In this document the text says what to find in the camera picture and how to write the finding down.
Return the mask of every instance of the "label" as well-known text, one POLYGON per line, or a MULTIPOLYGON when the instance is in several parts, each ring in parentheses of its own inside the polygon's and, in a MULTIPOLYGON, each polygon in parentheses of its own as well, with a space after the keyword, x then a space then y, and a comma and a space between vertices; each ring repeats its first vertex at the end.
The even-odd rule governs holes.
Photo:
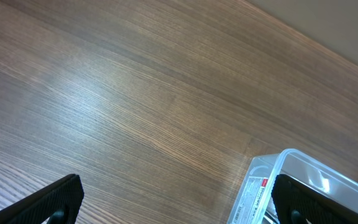
POLYGON ((248 177, 232 224, 251 224, 256 216, 268 178, 248 177))

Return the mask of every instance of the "printed label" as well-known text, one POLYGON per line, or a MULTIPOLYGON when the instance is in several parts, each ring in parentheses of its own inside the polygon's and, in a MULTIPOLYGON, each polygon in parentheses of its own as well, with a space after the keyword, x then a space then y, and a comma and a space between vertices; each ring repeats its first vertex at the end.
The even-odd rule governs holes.
POLYGON ((254 221, 268 178, 249 177, 237 206, 232 224, 250 224, 254 221))

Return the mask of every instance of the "red logo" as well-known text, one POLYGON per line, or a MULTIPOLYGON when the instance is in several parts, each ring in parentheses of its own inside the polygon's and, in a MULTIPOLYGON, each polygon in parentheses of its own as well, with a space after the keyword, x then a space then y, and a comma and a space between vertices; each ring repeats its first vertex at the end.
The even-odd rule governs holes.
POLYGON ((262 187, 266 187, 268 179, 264 179, 264 181, 262 181, 262 187))

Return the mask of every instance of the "clear plastic container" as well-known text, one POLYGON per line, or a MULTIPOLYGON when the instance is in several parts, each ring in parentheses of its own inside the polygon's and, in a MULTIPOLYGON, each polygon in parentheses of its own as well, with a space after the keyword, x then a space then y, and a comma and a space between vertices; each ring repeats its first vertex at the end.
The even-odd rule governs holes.
POLYGON ((253 158, 227 224, 262 223, 275 216, 271 192, 275 177, 286 174, 358 213, 358 183, 296 149, 253 158))

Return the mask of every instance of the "wooden table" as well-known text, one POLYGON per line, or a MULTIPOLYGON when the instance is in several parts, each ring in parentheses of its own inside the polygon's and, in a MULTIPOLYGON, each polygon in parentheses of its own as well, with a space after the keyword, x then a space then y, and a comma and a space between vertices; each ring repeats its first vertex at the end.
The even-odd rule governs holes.
POLYGON ((69 173, 77 223, 225 223, 250 160, 358 182, 358 66, 240 0, 0 0, 0 209, 69 173))

